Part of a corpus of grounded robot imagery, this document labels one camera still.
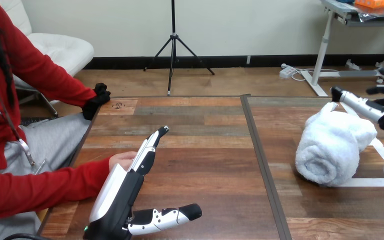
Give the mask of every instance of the person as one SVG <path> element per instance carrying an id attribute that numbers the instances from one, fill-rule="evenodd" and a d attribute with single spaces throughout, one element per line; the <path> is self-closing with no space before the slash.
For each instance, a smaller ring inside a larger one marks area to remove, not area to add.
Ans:
<path id="1" fill-rule="evenodd" d="M 13 74 L 49 98 L 82 107 L 83 114 L 19 126 Z M 105 84 L 99 83 L 95 89 L 85 87 L 54 64 L 13 25 L 0 6 L 0 240 L 15 233 L 35 234 L 40 225 L 36 211 L 95 197 L 115 164 L 129 167 L 136 152 L 59 169 L 110 94 Z M 22 142 L 28 145 L 33 167 Z M 43 167 L 34 174 L 38 166 Z"/>

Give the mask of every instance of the white chair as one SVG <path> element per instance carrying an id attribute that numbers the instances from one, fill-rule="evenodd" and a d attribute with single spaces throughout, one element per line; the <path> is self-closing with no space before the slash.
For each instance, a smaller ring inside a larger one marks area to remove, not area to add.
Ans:
<path id="1" fill-rule="evenodd" d="M 52 61 L 63 67 L 68 74 L 74 76 L 88 64 L 94 56 L 94 47 L 87 41 L 65 35 L 32 33 L 29 17 L 21 0 L 0 0 L 0 5 L 6 11 L 12 23 L 22 31 L 31 43 L 44 55 L 48 55 Z M 16 89 L 34 92 L 33 95 L 21 99 L 19 104 L 26 103 L 34 98 L 41 98 L 51 110 L 58 115 L 52 104 L 45 96 L 14 75 Z"/>

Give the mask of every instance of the red cardigan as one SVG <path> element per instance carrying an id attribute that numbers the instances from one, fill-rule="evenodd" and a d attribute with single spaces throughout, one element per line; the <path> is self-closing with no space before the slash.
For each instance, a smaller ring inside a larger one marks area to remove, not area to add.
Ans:
<path id="1" fill-rule="evenodd" d="M 11 71 L 47 97 L 64 103 L 83 106 L 96 96 L 79 80 L 71 77 L 47 55 L 38 51 L 27 37 L 16 28 L 0 6 L 2 45 L 7 52 Z M 6 94 L 6 82 L 0 68 L 0 94 L 15 126 L 20 124 L 18 100 L 11 108 Z M 23 131 L 19 134 L 26 140 Z M 10 127 L 0 116 L 0 169 L 7 167 L 4 146 L 15 141 Z M 109 174 L 109 159 L 86 163 L 78 168 L 63 168 L 38 175 L 14 176 L 0 174 L 0 218 L 18 213 L 39 211 L 67 201 L 78 201 L 98 194 Z"/>

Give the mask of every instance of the rolled towel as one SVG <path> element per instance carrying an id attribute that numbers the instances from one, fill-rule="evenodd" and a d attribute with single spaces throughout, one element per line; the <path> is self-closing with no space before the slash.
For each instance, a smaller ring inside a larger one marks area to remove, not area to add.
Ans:
<path id="1" fill-rule="evenodd" d="M 359 153 L 377 135 L 373 123 L 333 111 L 337 106 L 329 102 L 305 122 L 295 157 L 296 169 L 302 176 L 330 187 L 353 177 L 359 166 Z"/>

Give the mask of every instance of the robotic finger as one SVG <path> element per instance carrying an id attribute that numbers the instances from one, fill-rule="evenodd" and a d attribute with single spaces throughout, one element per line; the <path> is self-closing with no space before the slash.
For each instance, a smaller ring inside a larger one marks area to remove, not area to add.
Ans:
<path id="1" fill-rule="evenodd" d="M 127 172 L 133 170 L 134 172 L 142 174 L 143 176 L 149 173 L 154 164 L 155 149 L 160 143 L 161 137 L 168 133 L 169 130 L 170 129 L 168 126 L 162 126 L 149 137 L 147 137 L 137 151 L 137 154 L 133 158 L 133 162 Z"/>
<path id="2" fill-rule="evenodd" d="M 165 208 L 161 212 L 156 209 L 134 211 L 127 228 L 132 235 L 151 234 L 193 221 L 202 214 L 196 203 L 179 208 Z"/>

